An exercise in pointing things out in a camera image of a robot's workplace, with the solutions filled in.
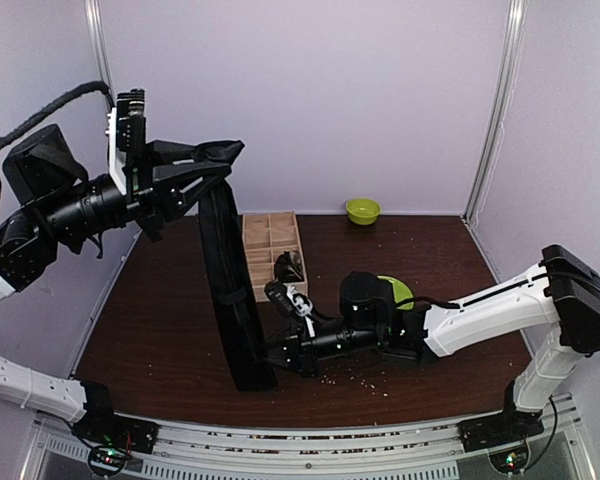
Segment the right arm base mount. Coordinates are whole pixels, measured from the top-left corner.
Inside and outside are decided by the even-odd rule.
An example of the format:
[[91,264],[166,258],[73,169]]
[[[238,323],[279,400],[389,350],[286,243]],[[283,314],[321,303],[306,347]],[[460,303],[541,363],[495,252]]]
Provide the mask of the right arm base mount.
[[544,425],[539,419],[505,421],[496,414],[464,420],[458,432],[465,453],[486,450],[494,470],[512,476],[530,464],[528,440],[542,434]]

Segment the black necktie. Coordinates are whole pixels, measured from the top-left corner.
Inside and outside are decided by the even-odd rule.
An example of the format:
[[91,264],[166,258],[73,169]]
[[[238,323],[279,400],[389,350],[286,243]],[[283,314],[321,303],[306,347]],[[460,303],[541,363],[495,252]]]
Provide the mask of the black necktie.
[[239,391],[270,391],[277,378],[264,360],[264,333],[239,215],[226,180],[220,180],[200,198],[198,217],[213,309],[234,385]]

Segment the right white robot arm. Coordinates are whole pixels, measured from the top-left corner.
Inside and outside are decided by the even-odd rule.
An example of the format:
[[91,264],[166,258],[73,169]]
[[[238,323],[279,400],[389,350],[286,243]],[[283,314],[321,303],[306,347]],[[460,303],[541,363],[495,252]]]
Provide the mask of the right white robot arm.
[[265,293],[289,326],[264,343],[265,360],[314,377],[323,359],[376,349],[417,365],[491,338],[545,325],[529,366],[505,390],[500,413],[480,422],[510,442],[538,422],[556,388],[583,358],[600,351],[600,276],[561,245],[508,281],[451,301],[417,296],[391,277],[350,273],[340,285],[337,317],[320,313],[292,286],[272,281]]

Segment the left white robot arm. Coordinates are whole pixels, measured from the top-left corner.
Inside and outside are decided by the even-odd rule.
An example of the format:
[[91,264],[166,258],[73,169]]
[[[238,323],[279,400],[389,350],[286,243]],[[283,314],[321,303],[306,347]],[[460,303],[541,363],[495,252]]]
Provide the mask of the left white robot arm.
[[20,207],[0,225],[0,303],[28,288],[57,259],[79,254],[108,230],[137,224],[153,241],[224,182],[244,148],[240,140],[198,145],[146,140],[142,120],[108,133],[108,172],[95,179],[71,153],[56,124],[15,146],[4,173]]

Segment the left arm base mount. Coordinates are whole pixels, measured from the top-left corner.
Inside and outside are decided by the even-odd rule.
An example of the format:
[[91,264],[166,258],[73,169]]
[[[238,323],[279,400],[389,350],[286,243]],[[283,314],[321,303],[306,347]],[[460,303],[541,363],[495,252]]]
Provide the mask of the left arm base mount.
[[87,448],[87,466],[101,478],[120,474],[134,461],[134,453],[151,454],[159,430],[155,422],[118,415],[113,427],[104,433],[97,433],[84,420],[68,426]]

